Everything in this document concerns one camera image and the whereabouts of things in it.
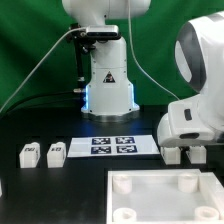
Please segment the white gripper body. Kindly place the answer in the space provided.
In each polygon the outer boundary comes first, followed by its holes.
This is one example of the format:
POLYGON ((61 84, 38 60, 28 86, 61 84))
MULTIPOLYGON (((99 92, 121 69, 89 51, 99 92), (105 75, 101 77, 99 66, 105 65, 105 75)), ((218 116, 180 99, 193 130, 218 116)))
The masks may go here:
POLYGON ((206 145, 224 145, 224 132, 218 133, 212 129, 215 136, 211 141, 196 140, 196 139, 179 139, 171 134, 168 113, 166 113, 157 129, 158 144, 161 147, 185 147, 185 146, 206 146, 206 145))

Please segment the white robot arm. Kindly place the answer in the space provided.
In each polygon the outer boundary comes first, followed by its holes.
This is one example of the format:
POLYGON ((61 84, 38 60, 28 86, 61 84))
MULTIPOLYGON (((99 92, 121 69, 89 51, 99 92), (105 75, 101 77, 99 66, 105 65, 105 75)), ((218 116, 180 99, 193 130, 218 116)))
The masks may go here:
MULTIPOLYGON (((82 113, 97 120, 120 119, 139 111, 127 78, 126 42, 107 19, 144 14, 151 0, 62 0, 76 19, 75 36, 91 55, 91 81, 82 113)), ((162 147, 224 144, 224 11, 193 19, 181 28, 175 60, 197 94, 168 105, 158 129, 162 147)))

